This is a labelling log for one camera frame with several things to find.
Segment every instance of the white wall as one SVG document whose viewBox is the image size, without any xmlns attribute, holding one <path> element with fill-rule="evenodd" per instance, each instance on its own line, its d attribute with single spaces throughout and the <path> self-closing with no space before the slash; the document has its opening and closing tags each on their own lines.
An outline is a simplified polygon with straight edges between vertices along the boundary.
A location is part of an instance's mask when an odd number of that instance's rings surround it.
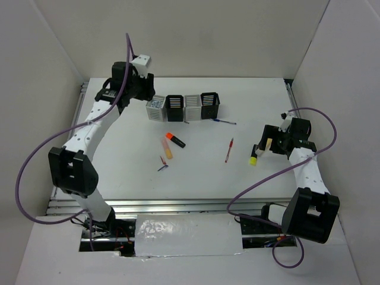
<svg viewBox="0 0 380 285">
<path fill-rule="evenodd" d="M 36 0 L 86 77 L 152 56 L 156 76 L 294 78 L 328 0 Z"/>
<path fill-rule="evenodd" d="M 15 204 L 17 172 L 35 146 L 69 126 L 80 81 L 28 0 L 0 1 L 0 39 L 0 283 L 8 285 L 15 282 L 32 227 Z M 21 184 L 32 215 L 45 213 L 52 190 L 48 149 L 31 162 Z"/>
<path fill-rule="evenodd" d="M 331 0 L 298 71 L 299 106 L 331 116 L 338 129 L 333 149 L 319 157 L 327 186 L 340 197 L 340 218 L 362 284 L 379 284 L 380 235 L 380 1 Z M 331 127 L 312 119 L 317 146 Z"/>
</svg>

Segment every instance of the black mesh pen holder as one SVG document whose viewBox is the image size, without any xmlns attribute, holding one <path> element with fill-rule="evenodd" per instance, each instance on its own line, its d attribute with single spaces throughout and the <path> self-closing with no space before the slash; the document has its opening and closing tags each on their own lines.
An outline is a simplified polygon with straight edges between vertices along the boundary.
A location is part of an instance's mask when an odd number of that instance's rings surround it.
<svg viewBox="0 0 380 285">
<path fill-rule="evenodd" d="M 168 95 L 165 101 L 167 121 L 182 122 L 183 121 L 183 96 Z"/>
<path fill-rule="evenodd" d="M 202 93 L 202 120 L 216 119 L 219 109 L 219 95 L 216 92 Z"/>
</svg>

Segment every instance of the blue pen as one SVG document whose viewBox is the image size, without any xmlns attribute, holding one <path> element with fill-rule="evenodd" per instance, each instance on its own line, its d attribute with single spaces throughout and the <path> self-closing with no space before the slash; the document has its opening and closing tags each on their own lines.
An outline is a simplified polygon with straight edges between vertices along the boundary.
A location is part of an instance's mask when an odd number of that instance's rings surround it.
<svg viewBox="0 0 380 285">
<path fill-rule="evenodd" d="M 160 171 L 160 170 L 163 170 L 163 169 L 165 169 L 165 168 L 167 168 L 167 167 L 169 167 L 169 165 L 164 165 L 163 167 L 161 167 L 159 170 L 157 170 L 157 171 Z"/>
<path fill-rule="evenodd" d="M 227 123 L 227 124 L 231 124 L 231 125 L 236 125 L 236 123 L 234 123 L 234 122 L 223 121 L 220 119 L 210 119 L 210 120 L 215 121 L 215 122 L 222 122 L 222 123 Z"/>
</svg>

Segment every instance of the yellow highlighter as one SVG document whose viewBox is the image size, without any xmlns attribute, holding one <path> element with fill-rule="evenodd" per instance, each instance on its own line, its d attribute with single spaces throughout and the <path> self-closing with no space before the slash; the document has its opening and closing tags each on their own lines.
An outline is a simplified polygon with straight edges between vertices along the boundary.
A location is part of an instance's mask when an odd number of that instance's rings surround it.
<svg viewBox="0 0 380 285">
<path fill-rule="evenodd" d="M 164 148 L 167 159 L 172 159 L 173 155 L 172 155 L 172 152 L 170 151 L 169 145 L 167 144 L 165 137 L 161 138 L 161 143 Z"/>
<path fill-rule="evenodd" d="M 272 143 L 272 139 L 269 138 L 268 141 L 267 141 L 267 145 L 265 146 L 265 150 L 266 150 L 268 147 L 270 147 L 271 143 Z M 258 147 L 257 144 L 255 144 L 255 145 L 254 145 L 254 148 L 252 149 L 251 158 L 249 159 L 249 164 L 250 164 L 250 165 L 256 165 L 256 163 L 257 163 L 257 157 L 258 157 L 258 155 L 257 155 L 257 151 L 258 151 L 258 150 L 259 150 L 259 147 Z M 264 151 L 260 151 L 260 152 L 259 152 L 259 156 L 262 155 Z"/>
</svg>

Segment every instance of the white tape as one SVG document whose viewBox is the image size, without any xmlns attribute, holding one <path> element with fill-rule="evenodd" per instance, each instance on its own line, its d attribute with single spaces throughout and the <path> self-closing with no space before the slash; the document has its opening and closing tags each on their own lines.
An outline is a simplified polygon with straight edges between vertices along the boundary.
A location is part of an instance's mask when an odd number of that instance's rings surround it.
<svg viewBox="0 0 380 285">
<path fill-rule="evenodd" d="M 234 255 L 243 252 L 240 224 L 229 214 L 138 216 L 138 257 Z"/>
</svg>

